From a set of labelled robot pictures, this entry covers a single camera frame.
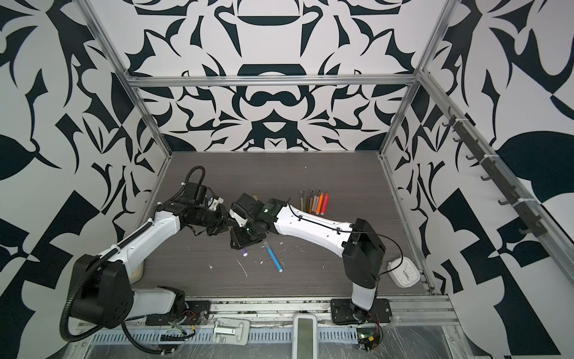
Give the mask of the dark tan pen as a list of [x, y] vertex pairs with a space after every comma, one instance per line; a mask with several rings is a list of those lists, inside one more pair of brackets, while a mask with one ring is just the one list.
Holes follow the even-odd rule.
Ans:
[[307, 204], [307, 212], [311, 213], [312, 212], [312, 208], [315, 202], [315, 193], [314, 191], [310, 191], [309, 192], [309, 199], [308, 199], [308, 204]]

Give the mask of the pink cream marker pen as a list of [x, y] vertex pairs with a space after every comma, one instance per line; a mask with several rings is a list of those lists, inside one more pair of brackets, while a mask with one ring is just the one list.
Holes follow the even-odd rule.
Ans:
[[319, 199], [319, 197], [320, 197], [320, 191], [317, 191], [317, 192], [314, 194], [314, 202], [313, 202], [312, 209], [311, 209], [312, 213], [316, 213], [316, 208], [317, 208], [317, 206], [318, 206], [318, 199]]

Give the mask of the orange marker pen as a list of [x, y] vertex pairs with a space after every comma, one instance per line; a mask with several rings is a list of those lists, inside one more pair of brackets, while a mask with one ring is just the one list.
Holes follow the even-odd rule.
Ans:
[[321, 192], [320, 197], [318, 199], [318, 206], [316, 208], [316, 215], [319, 215], [321, 213], [321, 206], [322, 206], [323, 199], [324, 199], [324, 193]]

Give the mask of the red marker pen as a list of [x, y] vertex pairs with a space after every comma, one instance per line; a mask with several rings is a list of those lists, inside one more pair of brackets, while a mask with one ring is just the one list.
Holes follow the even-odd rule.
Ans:
[[326, 193], [324, 194], [323, 201], [321, 204], [321, 211], [320, 211], [321, 216], [324, 216], [326, 213], [328, 200], [329, 200], [329, 193]]

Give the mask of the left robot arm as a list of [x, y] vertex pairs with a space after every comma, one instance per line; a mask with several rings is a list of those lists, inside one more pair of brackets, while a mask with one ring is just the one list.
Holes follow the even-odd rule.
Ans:
[[185, 178], [180, 190], [157, 203], [133, 233], [100, 254], [76, 260], [59, 322], [61, 338], [78, 342], [134, 317], [181, 317], [183, 291], [171, 287], [133, 290], [130, 278], [149, 255], [181, 230], [201, 227], [212, 235], [223, 231], [225, 223], [224, 199], [201, 181]]

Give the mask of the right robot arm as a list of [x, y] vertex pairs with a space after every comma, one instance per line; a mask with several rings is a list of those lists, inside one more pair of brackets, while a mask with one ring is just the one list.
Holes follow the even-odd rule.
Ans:
[[387, 251], [383, 241], [397, 242], [376, 233], [361, 218], [354, 223], [331, 221], [304, 212], [288, 201], [272, 198], [263, 203], [245, 193], [224, 215], [231, 227], [234, 249], [264, 242], [269, 233], [275, 233], [302, 239], [336, 254], [352, 283], [350, 308], [357, 320], [364, 320], [372, 312], [380, 278], [399, 269], [405, 259], [404, 252], [399, 251], [399, 262], [383, 270]]

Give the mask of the white handheld device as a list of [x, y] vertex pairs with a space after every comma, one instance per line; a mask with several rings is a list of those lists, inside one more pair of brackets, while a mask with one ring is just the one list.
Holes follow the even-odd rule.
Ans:
[[318, 320], [312, 314], [296, 314], [293, 318], [293, 359], [318, 359]]

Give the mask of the white round clock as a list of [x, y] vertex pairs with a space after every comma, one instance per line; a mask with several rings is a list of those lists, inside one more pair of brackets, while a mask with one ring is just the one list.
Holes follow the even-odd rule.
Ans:
[[387, 264], [388, 275], [393, 283], [402, 289], [411, 288], [421, 280], [421, 273], [408, 257], [401, 257]]

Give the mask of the small circuit board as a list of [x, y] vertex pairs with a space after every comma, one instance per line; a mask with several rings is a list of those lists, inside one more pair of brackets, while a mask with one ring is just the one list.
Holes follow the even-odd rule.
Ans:
[[379, 325], [357, 328], [357, 344], [360, 350], [370, 352], [376, 349], [384, 337]]

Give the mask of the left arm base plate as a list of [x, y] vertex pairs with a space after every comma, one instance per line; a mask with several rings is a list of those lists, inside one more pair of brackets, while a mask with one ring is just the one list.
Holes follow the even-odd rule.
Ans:
[[186, 301], [168, 314], [153, 314], [146, 317], [145, 325], [163, 326], [177, 323], [179, 325], [198, 325], [210, 317], [211, 302], [204, 300]]

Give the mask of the white latch bracket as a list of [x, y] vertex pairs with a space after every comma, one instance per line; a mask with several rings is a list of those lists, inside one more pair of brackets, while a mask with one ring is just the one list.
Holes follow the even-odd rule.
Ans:
[[219, 318], [215, 320], [212, 340], [216, 344], [246, 346], [249, 340], [251, 322]]

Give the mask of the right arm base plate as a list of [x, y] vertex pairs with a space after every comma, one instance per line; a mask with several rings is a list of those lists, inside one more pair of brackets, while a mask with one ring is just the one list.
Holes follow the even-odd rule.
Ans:
[[387, 299], [375, 299], [369, 311], [354, 305], [351, 299], [331, 299], [330, 312], [335, 325], [390, 323], [390, 318], [393, 316], [390, 302]]

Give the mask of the aluminium frame crossbar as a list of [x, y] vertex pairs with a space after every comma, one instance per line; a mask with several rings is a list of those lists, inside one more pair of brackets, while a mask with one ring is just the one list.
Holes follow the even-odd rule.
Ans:
[[304, 75], [304, 76], [128, 76], [133, 88], [280, 86], [280, 85], [410, 85], [412, 74], [398, 75]]

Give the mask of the wall hook rail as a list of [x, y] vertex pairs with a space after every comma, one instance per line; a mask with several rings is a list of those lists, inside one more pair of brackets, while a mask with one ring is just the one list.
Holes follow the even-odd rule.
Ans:
[[481, 177], [483, 181], [493, 182], [504, 197], [498, 203], [501, 206], [512, 206], [514, 211], [526, 225], [520, 229], [521, 234], [532, 234], [536, 237], [544, 236], [548, 229], [543, 223], [542, 215], [535, 209], [537, 201], [533, 196], [520, 188], [518, 179], [511, 173], [502, 158], [495, 153], [482, 135], [472, 125], [471, 120], [459, 118], [448, 110], [448, 122], [445, 127], [451, 127], [458, 137], [457, 143], [463, 143], [471, 154], [466, 157], [471, 162], [480, 165], [486, 174]]

